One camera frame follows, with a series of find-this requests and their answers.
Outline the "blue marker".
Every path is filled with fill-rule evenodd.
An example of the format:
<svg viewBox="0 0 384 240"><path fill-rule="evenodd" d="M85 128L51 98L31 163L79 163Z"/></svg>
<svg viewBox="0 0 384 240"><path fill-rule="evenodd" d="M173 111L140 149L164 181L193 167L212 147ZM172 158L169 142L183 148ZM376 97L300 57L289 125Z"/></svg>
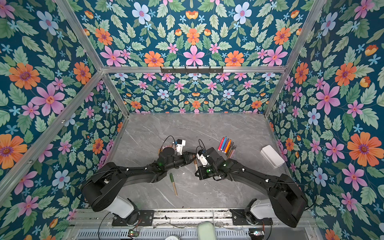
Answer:
<svg viewBox="0 0 384 240"><path fill-rule="evenodd" d="M221 148L220 148L220 151L224 150L224 146L225 146L226 141L227 141L227 137L224 138L223 143L222 143Z"/></svg>

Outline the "orange marker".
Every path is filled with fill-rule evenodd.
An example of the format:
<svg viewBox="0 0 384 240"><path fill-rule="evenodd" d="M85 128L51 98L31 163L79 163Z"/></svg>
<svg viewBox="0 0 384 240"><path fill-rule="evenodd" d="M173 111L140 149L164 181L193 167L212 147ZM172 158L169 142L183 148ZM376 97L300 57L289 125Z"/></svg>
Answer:
<svg viewBox="0 0 384 240"><path fill-rule="evenodd" d="M226 149L225 149L225 151L224 151L225 154L228 153L228 151L229 151L229 149L230 149L230 147L231 147L231 144L232 144L232 140L229 140L229 142L228 142L228 144L227 144L227 147L226 147Z"/></svg>

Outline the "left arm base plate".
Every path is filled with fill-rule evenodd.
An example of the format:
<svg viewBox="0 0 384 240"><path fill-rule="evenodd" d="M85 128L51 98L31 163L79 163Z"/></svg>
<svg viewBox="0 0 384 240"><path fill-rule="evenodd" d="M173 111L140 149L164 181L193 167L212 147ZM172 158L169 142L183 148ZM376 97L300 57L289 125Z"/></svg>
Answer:
<svg viewBox="0 0 384 240"><path fill-rule="evenodd" d="M113 227L136 227L151 226L154 220L155 211L153 210L134 210L127 218L123 219L114 215Z"/></svg>

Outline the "brown pen clear grip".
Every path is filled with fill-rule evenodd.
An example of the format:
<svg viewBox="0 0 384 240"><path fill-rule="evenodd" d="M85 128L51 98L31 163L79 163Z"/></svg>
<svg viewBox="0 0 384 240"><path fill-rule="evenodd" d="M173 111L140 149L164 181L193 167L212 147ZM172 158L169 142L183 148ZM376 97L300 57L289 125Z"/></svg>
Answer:
<svg viewBox="0 0 384 240"><path fill-rule="evenodd" d="M229 149L228 149L228 151L227 151L227 157L230 156L230 153L231 153L233 147L234 147L234 142L231 142L231 146L229 147Z"/></svg>

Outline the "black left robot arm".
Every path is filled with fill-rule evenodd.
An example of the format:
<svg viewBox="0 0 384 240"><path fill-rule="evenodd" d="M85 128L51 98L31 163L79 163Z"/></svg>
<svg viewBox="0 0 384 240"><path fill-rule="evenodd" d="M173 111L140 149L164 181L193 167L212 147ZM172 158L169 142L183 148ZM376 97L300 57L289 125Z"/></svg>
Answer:
<svg viewBox="0 0 384 240"><path fill-rule="evenodd" d="M129 185L157 183L169 170L193 163L196 156L191 152L177 155L172 147L159 153L158 159L144 167L122 167L110 162L81 186L81 193L94 212L108 211L128 226L137 224L140 211L130 199L119 196L120 190Z"/></svg>

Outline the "purple marker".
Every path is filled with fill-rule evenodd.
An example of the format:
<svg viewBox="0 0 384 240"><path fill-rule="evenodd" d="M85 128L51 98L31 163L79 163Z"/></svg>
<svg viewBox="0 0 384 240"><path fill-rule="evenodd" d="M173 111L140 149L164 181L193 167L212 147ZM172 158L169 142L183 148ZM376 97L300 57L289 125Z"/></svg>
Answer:
<svg viewBox="0 0 384 240"><path fill-rule="evenodd" d="M225 143L223 150L222 150L223 153L227 152L228 146L231 144L230 141L231 141L231 139L227 138L226 143Z"/></svg>

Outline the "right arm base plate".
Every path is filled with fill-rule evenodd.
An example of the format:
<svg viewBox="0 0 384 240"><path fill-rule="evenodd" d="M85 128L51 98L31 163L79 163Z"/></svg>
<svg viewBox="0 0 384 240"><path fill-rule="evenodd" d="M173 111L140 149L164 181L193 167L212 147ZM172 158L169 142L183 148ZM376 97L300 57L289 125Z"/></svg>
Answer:
<svg viewBox="0 0 384 240"><path fill-rule="evenodd" d="M272 226L271 218L258 219L251 212L246 212L244 209L230 209L234 226Z"/></svg>

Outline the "brown cap beige pen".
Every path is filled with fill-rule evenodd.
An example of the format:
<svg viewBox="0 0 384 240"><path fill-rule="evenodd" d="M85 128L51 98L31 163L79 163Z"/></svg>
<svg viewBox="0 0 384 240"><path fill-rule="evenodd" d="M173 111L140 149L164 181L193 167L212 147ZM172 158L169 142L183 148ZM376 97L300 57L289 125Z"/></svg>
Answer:
<svg viewBox="0 0 384 240"><path fill-rule="evenodd" d="M195 165L196 171L198 171L199 167L196 159L194 160L194 165Z"/></svg>

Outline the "tan cap brown pen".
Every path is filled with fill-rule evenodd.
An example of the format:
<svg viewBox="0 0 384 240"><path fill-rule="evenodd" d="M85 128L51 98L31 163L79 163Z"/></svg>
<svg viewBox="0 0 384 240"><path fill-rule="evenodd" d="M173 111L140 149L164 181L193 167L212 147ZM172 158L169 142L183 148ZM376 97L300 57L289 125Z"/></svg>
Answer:
<svg viewBox="0 0 384 240"><path fill-rule="evenodd" d="M231 151L230 151L230 153L229 153L229 159L232 157L232 155L233 155L233 153L234 153L236 147L237 147L237 146L234 146L234 147L231 149Z"/></svg>

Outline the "pink highlighter marker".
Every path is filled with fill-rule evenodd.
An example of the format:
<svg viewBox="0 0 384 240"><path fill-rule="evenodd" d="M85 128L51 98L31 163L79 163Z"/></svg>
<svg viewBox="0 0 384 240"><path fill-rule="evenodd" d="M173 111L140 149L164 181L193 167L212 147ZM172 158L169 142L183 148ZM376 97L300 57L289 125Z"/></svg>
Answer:
<svg viewBox="0 0 384 240"><path fill-rule="evenodd" d="M225 141L225 138L226 138L226 137L223 137L223 138L222 138L222 140L221 140L221 142L220 142L220 144L219 144L219 147L218 147L218 151L221 151L223 142Z"/></svg>

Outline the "tan cap pink pen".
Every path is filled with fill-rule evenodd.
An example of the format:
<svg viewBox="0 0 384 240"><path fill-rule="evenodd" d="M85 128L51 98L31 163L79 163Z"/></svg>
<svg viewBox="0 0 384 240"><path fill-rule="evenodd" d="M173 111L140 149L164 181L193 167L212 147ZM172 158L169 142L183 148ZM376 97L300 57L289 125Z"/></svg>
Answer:
<svg viewBox="0 0 384 240"><path fill-rule="evenodd" d="M231 153L231 155L230 155L230 159L233 158L233 156L234 156L234 154L235 154L235 152L236 152L236 149L237 149L237 146L234 147L234 149L233 149L233 151L232 151L232 153Z"/></svg>

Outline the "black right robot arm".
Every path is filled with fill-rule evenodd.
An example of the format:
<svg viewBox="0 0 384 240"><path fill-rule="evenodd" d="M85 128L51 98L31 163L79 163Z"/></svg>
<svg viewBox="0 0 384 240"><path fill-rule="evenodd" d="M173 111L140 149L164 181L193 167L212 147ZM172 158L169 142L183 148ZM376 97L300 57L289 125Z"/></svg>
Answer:
<svg viewBox="0 0 384 240"><path fill-rule="evenodd" d="M308 199L298 184L286 174L267 175L247 168L233 159L224 159L215 148L199 150L197 158L202 165L195 173L200 180L229 180L245 184L268 197L267 200L252 199L245 208L244 218L251 225L269 218L277 218L283 224L297 227Z"/></svg>

